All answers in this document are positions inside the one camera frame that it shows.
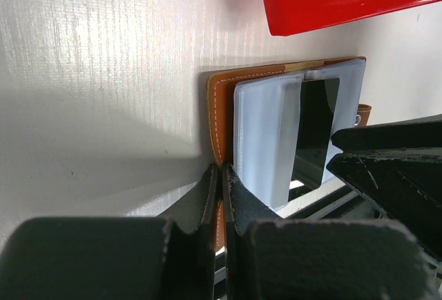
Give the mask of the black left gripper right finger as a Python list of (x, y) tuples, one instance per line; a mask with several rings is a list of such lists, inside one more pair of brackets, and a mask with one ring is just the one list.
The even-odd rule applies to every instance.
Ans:
[(282, 219), (222, 170), (229, 299), (430, 299), (415, 237), (389, 220)]

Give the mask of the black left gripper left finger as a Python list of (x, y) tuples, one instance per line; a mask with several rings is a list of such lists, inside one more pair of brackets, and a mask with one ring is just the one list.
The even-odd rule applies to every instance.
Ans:
[(212, 299), (218, 169), (156, 217), (44, 217), (1, 253), (2, 299)]

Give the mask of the brown leather card holder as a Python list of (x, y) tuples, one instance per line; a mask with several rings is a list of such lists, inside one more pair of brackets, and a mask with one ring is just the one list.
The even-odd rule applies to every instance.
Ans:
[(254, 66), (210, 75), (206, 98), (216, 163), (232, 165), (245, 187), (273, 211), (316, 190), (292, 179), (301, 86), (310, 80), (338, 78), (320, 187), (334, 181), (326, 166), (339, 149), (331, 138), (341, 129), (363, 125), (359, 99), (365, 66), (366, 59), (355, 56)]

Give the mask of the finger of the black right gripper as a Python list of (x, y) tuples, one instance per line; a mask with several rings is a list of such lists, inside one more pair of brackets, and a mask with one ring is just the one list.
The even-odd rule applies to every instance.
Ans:
[(331, 142), (345, 152), (440, 147), (441, 115), (341, 129)]
[(441, 258), (441, 148), (340, 153), (327, 170)]

